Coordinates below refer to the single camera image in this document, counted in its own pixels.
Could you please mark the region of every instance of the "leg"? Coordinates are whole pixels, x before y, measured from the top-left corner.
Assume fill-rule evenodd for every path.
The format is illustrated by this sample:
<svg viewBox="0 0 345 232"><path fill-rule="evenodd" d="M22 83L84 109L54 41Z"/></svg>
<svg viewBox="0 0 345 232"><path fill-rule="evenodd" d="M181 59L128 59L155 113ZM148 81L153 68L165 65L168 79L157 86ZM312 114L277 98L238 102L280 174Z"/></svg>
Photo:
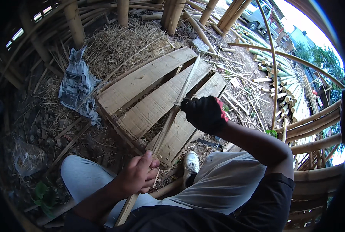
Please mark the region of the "leg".
<svg viewBox="0 0 345 232"><path fill-rule="evenodd" d="M263 178L265 166L248 152L213 152L207 156L194 184L173 197L162 200L207 209L226 215L252 196Z"/></svg>
<svg viewBox="0 0 345 232"><path fill-rule="evenodd" d="M98 189L103 188L116 177L112 176L114 174L111 174L102 166L77 155L69 155L64 159L60 173L68 191L77 203ZM120 201L112 209L105 224L106 226L113 227L125 201ZM158 205L160 202L148 193L139 194L133 210L142 206Z"/></svg>

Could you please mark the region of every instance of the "red glove cuff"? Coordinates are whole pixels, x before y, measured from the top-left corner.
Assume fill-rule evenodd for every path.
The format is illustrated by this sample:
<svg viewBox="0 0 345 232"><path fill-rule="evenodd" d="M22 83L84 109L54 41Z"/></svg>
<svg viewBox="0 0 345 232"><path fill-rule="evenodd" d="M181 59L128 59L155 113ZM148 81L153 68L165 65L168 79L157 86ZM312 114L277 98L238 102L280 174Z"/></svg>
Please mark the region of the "red glove cuff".
<svg viewBox="0 0 345 232"><path fill-rule="evenodd" d="M215 98L216 102L219 104L220 109L221 109L221 118L223 118L225 120L225 122L228 122L229 118L226 117L225 111L222 109L224 103L221 102L221 100L219 100L218 98Z"/></svg>

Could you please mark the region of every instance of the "truck wheel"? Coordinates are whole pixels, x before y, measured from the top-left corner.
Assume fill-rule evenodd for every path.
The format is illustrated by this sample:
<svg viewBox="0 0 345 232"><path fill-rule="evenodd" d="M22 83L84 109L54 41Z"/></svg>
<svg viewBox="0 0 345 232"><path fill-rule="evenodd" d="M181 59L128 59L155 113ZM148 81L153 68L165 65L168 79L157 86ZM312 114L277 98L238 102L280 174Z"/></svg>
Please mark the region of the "truck wheel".
<svg viewBox="0 0 345 232"><path fill-rule="evenodd" d="M269 34L265 33L265 35L263 36L264 40L269 40Z"/></svg>
<svg viewBox="0 0 345 232"><path fill-rule="evenodd" d="M252 30L252 31L257 30L258 26L259 26L259 23L256 22L256 21L253 21L253 22L250 22L250 23L247 24L247 28Z"/></svg>

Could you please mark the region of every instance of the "person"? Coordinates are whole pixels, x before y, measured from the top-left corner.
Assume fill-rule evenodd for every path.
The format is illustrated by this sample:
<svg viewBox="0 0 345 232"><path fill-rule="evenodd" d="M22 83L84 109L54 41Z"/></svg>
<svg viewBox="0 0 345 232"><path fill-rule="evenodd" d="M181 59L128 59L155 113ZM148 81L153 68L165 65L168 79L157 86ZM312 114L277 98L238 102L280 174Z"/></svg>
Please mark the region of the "person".
<svg viewBox="0 0 345 232"><path fill-rule="evenodd" d="M209 96L185 99L181 109L197 129L245 151L212 152L201 168L197 154L189 152L185 189L163 200L147 193L159 165L151 151L134 157L117 176L68 156L61 175L78 204L67 214L63 231L281 231L295 186L292 151L272 136L228 121L222 106ZM114 227L125 199L135 193L139 197L125 224ZM235 217L233 211L242 205Z"/></svg>

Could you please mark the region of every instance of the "wooden crate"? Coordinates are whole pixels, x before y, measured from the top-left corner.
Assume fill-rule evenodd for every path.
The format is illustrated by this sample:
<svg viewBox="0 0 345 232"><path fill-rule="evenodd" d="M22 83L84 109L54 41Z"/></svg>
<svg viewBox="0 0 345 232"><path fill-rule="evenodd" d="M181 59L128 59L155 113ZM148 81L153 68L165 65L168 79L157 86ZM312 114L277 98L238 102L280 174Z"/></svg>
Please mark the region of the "wooden crate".
<svg viewBox="0 0 345 232"><path fill-rule="evenodd" d="M143 154L154 145L158 135L145 149L138 139L173 107L196 57L197 54L188 47L177 49L145 64L95 97L103 116L138 154ZM187 97L221 95L226 87L221 75L214 73L203 60L198 65ZM121 111L130 106L132 108L119 116ZM195 131L186 120L185 113L180 111L158 154L164 167L174 163Z"/></svg>

